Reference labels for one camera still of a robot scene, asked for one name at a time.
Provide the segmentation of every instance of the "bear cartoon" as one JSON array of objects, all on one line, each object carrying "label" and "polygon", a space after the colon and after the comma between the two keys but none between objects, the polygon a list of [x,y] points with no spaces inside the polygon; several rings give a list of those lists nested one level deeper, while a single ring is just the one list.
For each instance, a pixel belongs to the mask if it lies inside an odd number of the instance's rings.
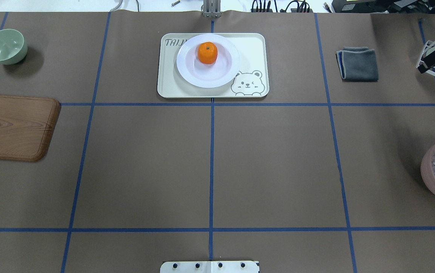
[{"label": "bear cartoon", "polygon": [[251,73],[239,71],[231,85],[231,90],[236,96],[261,95],[264,92],[264,84],[261,81],[263,74],[255,70]]}]

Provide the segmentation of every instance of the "green bowl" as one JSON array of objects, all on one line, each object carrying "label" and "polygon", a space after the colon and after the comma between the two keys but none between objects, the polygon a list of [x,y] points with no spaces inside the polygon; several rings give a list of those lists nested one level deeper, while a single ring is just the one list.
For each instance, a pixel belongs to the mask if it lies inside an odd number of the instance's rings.
[{"label": "green bowl", "polygon": [[0,30],[0,64],[16,64],[27,55],[24,36],[15,29]]}]

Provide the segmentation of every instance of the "power strip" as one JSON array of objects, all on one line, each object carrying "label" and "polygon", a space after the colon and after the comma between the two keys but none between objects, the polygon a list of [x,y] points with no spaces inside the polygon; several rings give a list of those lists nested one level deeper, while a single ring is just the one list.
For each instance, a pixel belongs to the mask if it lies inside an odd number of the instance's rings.
[{"label": "power strip", "polygon": [[259,11],[259,9],[251,9],[251,12],[261,12],[261,11]]},{"label": "power strip", "polygon": [[292,13],[298,13],[297,12],[298,9],[291,9],[291,10],[292,10]]}]

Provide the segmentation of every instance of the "wooden cutting board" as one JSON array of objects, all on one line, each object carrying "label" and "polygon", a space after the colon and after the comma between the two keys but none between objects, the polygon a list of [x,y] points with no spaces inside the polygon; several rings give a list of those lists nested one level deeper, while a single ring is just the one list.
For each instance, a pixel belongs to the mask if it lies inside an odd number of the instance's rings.
[{"label": "wooden cutting board", "polygon": [[0,159],[44,157],[60,110],[54,99],[0,95]]}]

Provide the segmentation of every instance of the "gray towel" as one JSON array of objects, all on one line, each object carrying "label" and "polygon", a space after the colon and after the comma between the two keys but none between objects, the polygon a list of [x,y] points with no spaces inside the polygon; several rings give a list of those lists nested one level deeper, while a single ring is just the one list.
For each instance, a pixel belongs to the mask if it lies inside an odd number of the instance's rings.
[{"label": "gray towel", "polygon": [[344,47],[337,51],[342,79],[357,82],[375,82],[379,79],[375,52],[367,47]]}]

